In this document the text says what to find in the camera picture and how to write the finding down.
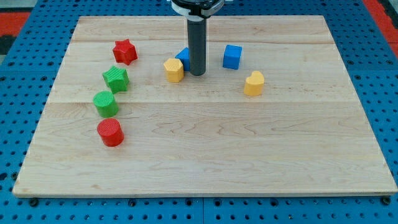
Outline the black white robot arm flange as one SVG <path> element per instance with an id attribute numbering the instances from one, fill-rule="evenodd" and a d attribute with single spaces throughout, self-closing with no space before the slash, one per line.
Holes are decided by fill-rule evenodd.
<path id="1" fill-rule="evenodd" d="M 171 0 L 172 9 L 193 22 L 199 22 L 216 14 L 225 0 Z"/>

